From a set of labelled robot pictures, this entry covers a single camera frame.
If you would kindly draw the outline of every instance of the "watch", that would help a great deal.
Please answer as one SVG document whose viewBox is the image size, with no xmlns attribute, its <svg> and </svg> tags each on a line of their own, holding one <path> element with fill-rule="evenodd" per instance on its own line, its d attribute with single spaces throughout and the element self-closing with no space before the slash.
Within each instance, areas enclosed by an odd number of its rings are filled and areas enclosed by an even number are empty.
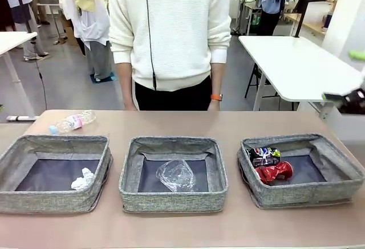
<svg viewBox="0 0 365 249">
<path fill-rule="evenodd" d="M 212 100 L 217 100 L 217 101 L 222 101 L 223 100 L 223 94 L 212 94 L 211 96 L 210 96 L 210 98 L 212 99 Z"/>
</svg>

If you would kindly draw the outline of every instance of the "sweater cuff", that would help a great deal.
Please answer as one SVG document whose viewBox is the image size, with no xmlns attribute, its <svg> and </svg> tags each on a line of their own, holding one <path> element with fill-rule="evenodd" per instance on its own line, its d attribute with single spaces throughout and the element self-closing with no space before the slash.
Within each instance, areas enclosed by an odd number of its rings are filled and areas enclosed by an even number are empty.
<svg viewBox="0 0 365 249">
<path fill-rule="evenodd" d="M 114 63 L 130 63 L 131 62 L 131 51 L 115 51 L 113 52 Z"/>
<path fill-rule="evenodd" d="M 210 63 L 221 63 L 225 64 L 227 62 L 227 49 L 222 48 L 216 48 L 216 49 L 210 49 L 210 52 L 212 53 L 212 58 L 210 60 Z"/>
</svg>

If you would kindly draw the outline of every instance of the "black pole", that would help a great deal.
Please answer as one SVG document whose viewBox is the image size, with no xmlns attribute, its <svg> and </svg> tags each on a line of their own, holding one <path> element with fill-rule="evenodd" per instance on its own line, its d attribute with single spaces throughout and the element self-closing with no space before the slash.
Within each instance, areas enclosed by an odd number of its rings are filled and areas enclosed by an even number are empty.
<svg viewBox="0 0 365 249">
<path fill-rule="evenodd" d="M 32 33 L 32 30 L 30 28 L 30 24 L 29 24 L 29 21 L 27 20 L 27 15 L 26 15 L 26 9 L 24 8 L 24 4 L 23 4 L 23 0 L 18 0 L 19 1 L 19 5 L 22 9 L 22 12 L 23 12 L 23 17 L 24 17 L 24 20 L 25 20 L 25 26 L 27 27 L 27 31 L 29 34 Z"/>
<path fill-rule="evenodd" d="M 306 15 L 307 8 L 308 8 L 308 2 L 305 2 L 303 12 L 301 14 L 301 19 L 298 24 L 297 32 L 295 33 L 294 36 L 295 38 L 299 38 L 299 33 L 301 32 L 301 28 L 303 26 L 304 16 Z"/>
</svg>

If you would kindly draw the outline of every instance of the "clear plastic bottle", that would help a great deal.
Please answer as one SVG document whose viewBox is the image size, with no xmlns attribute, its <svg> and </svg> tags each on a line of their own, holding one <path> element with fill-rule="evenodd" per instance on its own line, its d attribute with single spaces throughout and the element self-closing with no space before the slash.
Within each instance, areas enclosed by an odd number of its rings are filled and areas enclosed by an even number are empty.
<svg viewBox="0 0 365 249">
<path fill-rule="evenodd" d="M 68 116 L 55 125 L 50 126 L 50 132 L 52 135 L 67 133 L 90 124 L 95 121 L 95 119 L 96 115 L 94 111 L 83 111 L 79 114 Z"/>
</svg>

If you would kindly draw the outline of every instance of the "gray basket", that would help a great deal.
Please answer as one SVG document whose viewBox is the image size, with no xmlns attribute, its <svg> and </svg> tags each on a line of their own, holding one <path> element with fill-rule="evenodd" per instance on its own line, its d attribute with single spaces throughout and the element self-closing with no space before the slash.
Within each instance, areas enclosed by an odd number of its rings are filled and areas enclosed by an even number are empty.
<svg viewBox="0 0 365 249">
<path fill-rule="evenodd" d="M 263 184 L 245 149 L 274 147 L 294 168 L 287 181 Z M 364 182 L 356 166 L 332 142 L 318 134 L 243 140 L 238 160 L 255 204 L 263 209 L 334 205 L 348 202 Z"/>
<path fill-rule="evenodd" d="M 23 136 L 0 159 L 0 212 L 82 213 L 94 209 L 112 163 L 106 137 Z M 72 190 L 82 168 L 92 183 Z"/>
<path fill-rule="evenodd" d="M 186 160 L 198 192 L 171 192 L 156 177 L 159 166 Z M 194 137 L 137 137 L 127 152 L 119 190 L 123 210 L 132 213 L 205 213 L 221 211 L 228 181 L 215 140 Z"/>
</svg>

